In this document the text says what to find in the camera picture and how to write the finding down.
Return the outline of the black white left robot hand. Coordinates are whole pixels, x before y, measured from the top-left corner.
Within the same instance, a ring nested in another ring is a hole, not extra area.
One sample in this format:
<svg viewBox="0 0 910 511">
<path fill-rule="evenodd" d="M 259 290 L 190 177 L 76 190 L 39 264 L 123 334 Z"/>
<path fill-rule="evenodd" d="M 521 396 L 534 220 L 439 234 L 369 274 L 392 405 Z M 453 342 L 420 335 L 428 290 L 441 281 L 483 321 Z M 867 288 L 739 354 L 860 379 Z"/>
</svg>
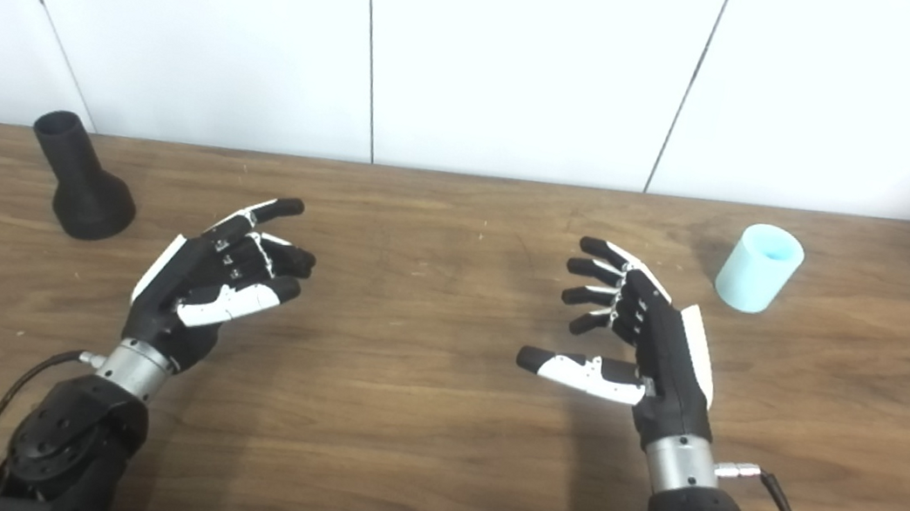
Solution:
<svg viewBox="0 0 910 511">
<path fill-rule="evenodd" d="M 316 257 L 259 226 L 304 209 L 301 199 L 266 200 L 201 234 L 177 235 L 134 286 L 120 336 L 156 351 L 178 374 L 209 355 L 223 324 L 293 301 Z"/>
</svg>

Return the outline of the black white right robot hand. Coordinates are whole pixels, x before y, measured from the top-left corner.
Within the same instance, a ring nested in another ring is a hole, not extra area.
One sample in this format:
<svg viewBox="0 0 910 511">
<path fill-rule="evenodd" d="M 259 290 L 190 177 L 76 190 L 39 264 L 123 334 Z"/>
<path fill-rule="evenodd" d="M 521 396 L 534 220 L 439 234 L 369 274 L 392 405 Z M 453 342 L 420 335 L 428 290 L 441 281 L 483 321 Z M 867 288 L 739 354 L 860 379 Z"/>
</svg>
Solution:
<svg viewBox="0 0 910 511">
<path fill-rule="evenodd" d="M 571 320 L 568 330 L 607 329 L 632 347 L 633 362 L 524 345 L 518 367 L 632 407 L 642 447 L 673 437 L 711 442 L 715 387 L 700 308 L 677 309 L 653 271 L 612 242 L 583 236 L 580 250 L 583 256 L 567 259 L 568 271 L 598 283 L 563 290 L 561 300 L 596 308 Z"/>
</svg>

